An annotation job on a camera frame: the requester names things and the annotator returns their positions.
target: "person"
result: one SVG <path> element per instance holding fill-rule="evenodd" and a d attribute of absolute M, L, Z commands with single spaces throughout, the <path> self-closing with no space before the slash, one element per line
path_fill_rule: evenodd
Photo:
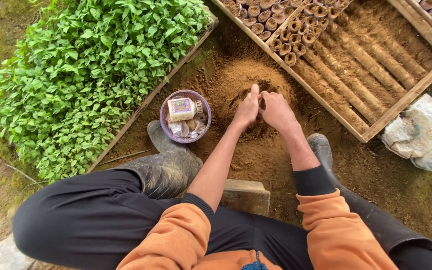
<path fill-rule="evenodd" d="M 258 117 L 285 140 L 304 228 L 218 206 L 238 138 Z M 306 140 L 281 94 L 253 85 L 203 165 L 158 121 L 147 132 L 160 154 L 30 196 L 13 220 L 21 252 L 82 270 L 432 269 L 432 241 L 341 185 L 327 138 Z"/>

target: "orange sweatshirt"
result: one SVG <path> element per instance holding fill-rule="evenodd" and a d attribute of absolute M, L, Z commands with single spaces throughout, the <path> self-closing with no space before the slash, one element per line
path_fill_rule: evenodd
<path fill-rule="evenodd" d="M 339 190 L 301 196 L 297 209 L 309 231 L 308 252 L 315 270 L 397 270 L 358 214 L 351 213 Z M 256 261 L 255 250 L 227 251 L 205 256 L 211 225 L 194 204 L 168 208 L 139 246 L 117 270 L 240 270 Z M 269 270 L 281 270 L 259 252 Z"/>

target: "black pants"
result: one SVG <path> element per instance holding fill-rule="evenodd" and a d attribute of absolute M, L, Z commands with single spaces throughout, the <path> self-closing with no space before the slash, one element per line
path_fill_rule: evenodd
<path fill-rule="evenodd" d="M 16 246 L 48 263 L 82 270 L 113 270 L 180 199 L 140 193 L 130 171 L 104 170 L 59 180 L 29 197 L 13 220 Z M 261 251 L 283 269 L 313 269 L 303 228 L 219 207 L 207 254 Z M 400 269 L 432 269 L 432 245 L 405 244 L 391 259 Z"/>

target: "black rubber boot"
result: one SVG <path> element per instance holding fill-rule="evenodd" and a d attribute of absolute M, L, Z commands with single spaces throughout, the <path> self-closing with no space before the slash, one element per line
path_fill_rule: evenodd
<path fill-rule="evenodd" d="M 387 254 L 399 244 L 411 240 L 426 240 L 432 243 L 432 240 L 411 230 L 391 214 L 361 198 L 338 181 L 333 173 L 333 154 L 326 136 L 315 133 L 310 135 L 307 141 L 321 165 L 326 169 L 334 187 L 339 189 L 340 196 L 344 197 L 349 205 L 351 212 L 361 217 Z"/>
<path fill-rule="evenodd" d="M 135 172 L 141 179 L 141 193 L 149 198 L 175 198 L 191 184 L 203 162 L 186 145 L 171 140 L 159 121 L 149 123 L 147 131 L 160 154 L 140 157 L 117 168 Z"/>

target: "black cuff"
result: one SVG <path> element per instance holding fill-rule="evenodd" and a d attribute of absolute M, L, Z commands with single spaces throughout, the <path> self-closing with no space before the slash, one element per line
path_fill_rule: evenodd
<path fill-rule="evenodd" d="M 301 196 L 317 196 L 336 191 L 322 165 L 312 169 L 293 171 L 293 178 L 297 194 Z"/>
<path fill-rule="evenodd" d="M 211 209 L 211 207 L 203 199 L 196 196 L 195 194 L 191 194 L 191 193 L 184 194 L 181 203 L 190 203 L 196 205 L 206 215 L 206 217 L 209 219 L 209 222 L 211 222 L 211 219 L 215 215 L 213 209 Z"/>

